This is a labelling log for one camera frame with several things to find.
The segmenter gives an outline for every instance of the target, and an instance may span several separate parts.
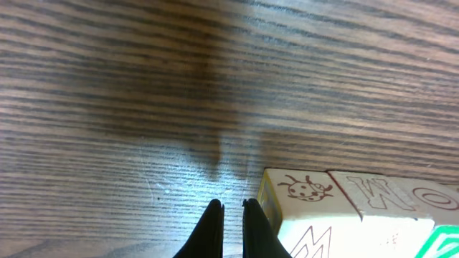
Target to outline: bug illustration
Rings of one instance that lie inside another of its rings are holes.
[[[292,179],[293,183],[278,183],[278,186],[288,186],[288,197],[297,198],[301,201],[320,201],[326,196],[332,196],[327,193],[333,188],[332,185],[325,187],[319,183],[313,183],[309,176],[306,176],[306,182],[298,181],[289,175],[285,176]]]

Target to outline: wooden table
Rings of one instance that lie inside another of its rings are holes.
[[[459,182],[459,1],[0,0],[0,257],[226,257],[264,167]]]

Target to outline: brown wood surface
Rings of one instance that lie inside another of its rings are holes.
[[[459,1],[0,0],[0,257],[240,257],[264,167],[459,182]]]

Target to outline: wooden block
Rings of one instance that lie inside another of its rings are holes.
[[[360,216],[327,173],[266,169],[258,201],[293,258],[365,257]]]
[[[435,221],[435,229],[418,257],[459,257],[459,193],[432,181],[392,180]]]
[[[451,188],[453,191],[459,193],[459,185],[445,184],[444,186]]]
[[[390,178],[369,173],[329,172],[362,217],[372,257],[414,257],[434,222]]]

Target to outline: engraved ladybug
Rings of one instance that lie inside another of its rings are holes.
[[[288,197],[300,199],[301,201],[320,201],[325,196],[332,196],[328,194],[333,186],[322,186],[319,183],[313,183],[309,176],[306,176],[306,182],[296,180],[294,177],[285,175],[292,179],[293,183],[278,183],[278,186],[288,186]]]

